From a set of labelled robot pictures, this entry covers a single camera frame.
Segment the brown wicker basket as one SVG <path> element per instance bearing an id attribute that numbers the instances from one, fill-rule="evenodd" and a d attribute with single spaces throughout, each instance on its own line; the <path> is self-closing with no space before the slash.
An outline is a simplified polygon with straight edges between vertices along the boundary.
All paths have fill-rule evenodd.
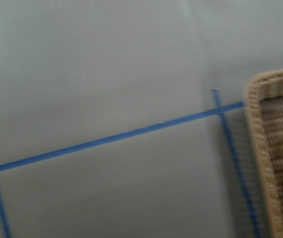
<path id="1" fill-rule="evenodd" d="M 271 236 L 283 238 L 283 69 L 249 80 L 245 115 Z"/>

